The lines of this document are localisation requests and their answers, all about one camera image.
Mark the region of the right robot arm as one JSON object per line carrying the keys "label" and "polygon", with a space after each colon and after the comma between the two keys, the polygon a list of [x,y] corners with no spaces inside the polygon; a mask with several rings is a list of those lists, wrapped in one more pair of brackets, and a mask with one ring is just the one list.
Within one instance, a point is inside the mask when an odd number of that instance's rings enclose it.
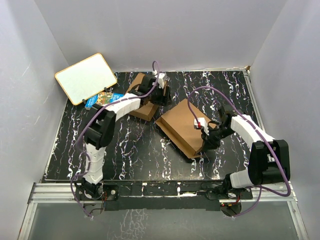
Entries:
{"label": "right robot arm", "polygon": [[268,135],[250,116],[231,107],[221,107],[218,114],[220,121],[214,121],[214,127],[203,117],[194,120],[194,128],[201,131],[202,150],[219,148],[222,139],[234,133],[244,140],[250,150],[247,168],[227,174],[222,184],[215,188],[218,194],[233,199],[245,188],[289,183],[290,155],[285,140]]}

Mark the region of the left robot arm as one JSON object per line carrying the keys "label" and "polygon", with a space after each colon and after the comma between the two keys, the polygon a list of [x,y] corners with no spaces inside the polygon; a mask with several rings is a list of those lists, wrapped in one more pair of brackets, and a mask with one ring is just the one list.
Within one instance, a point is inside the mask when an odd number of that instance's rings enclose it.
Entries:
{"label": "left robot arm", "polygon": [[133,86],[124,96],[105,106],[93,105],[89,111],[89,121],[80,134],[84,140],[85,170],[81,185],[76,188],[87,198],[98,200],[103,196],[103,165],[107,146],[111,143],[116,122],[142,108],[147,103],[167,106],[171,103],[168,76],[164,72],[144,75],[141,83]]}

